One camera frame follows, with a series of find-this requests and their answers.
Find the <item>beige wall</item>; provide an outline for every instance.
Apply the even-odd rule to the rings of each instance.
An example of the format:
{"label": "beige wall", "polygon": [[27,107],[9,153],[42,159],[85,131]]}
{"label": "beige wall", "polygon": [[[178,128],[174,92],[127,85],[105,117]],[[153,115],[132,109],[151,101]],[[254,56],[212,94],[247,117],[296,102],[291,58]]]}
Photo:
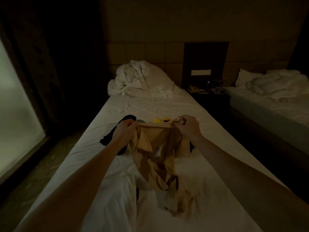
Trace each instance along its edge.
{"label": "beige wall", "polygon": [[108,43],[297,39],[309,0],[99,0]]}
{"label": "beige wall", "polygon": [[184,42],[229,41],[224,85],[239,68],[286,68],[309,0],[99,0],[110,71],[156,64],[181,82]]}

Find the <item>nightstand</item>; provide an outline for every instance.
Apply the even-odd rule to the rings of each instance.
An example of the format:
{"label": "nightstand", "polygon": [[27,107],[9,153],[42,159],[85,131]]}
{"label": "nightstand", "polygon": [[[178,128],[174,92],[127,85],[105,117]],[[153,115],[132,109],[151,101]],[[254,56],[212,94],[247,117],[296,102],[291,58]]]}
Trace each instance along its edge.
{"label": "nightstand", "polygon": [[228,120],[230,96],[220,94],[189,93],[221,125]]}

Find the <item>person's right arm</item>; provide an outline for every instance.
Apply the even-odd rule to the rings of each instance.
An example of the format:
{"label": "person's right arm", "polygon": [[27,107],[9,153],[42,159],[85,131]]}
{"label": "person's right arm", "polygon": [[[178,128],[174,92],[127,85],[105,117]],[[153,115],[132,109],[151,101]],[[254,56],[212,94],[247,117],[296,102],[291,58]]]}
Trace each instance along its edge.
{"label": "person's right arm", "polygon": [[204,138],[195,117],[181,117],[186,123],[174,125],[201,152],[263,231],[309,231],[309,206],[304,201]]}

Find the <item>hand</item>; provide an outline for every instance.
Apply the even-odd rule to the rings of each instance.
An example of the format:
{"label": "hand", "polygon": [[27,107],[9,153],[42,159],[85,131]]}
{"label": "hand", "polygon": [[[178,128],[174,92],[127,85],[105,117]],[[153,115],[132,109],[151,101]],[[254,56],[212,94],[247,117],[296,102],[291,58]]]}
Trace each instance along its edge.
{"label": "hand", "polygon": [[137,125],[138,122],[132,119],[121,121],[115,129],[110,143],[119,147],[119,150],[122,149],[133,137]]}
{"label": "hand", "polygon": [[177,122],[174,122],[174,125],[176,128],[179,129],[181,134],[189,139],[192,143],[195,143],[198,141],[199,138],[203,138],[201,131],[200,131],[200,125],[199,122],[196,120],[195,117],[193,116],[188,116],[188,115],[183,115],[181,116],[186,123],[185,124],[180,124]]}

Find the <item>forearm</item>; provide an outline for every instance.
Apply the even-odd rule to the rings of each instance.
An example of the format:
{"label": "forearm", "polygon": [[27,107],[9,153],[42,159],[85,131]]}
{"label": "forearm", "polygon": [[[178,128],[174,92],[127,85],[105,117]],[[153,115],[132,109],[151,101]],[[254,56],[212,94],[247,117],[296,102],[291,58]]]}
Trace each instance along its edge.
{"label": "forearm", "polygon": [[309,206],[290,190],[203,137],[192,143],[264,231],[309,229]]}
{"label": "forearm", "polygon": [[17,231],[77,231],[119,148],[107,145],[65,180],[17,228]]}

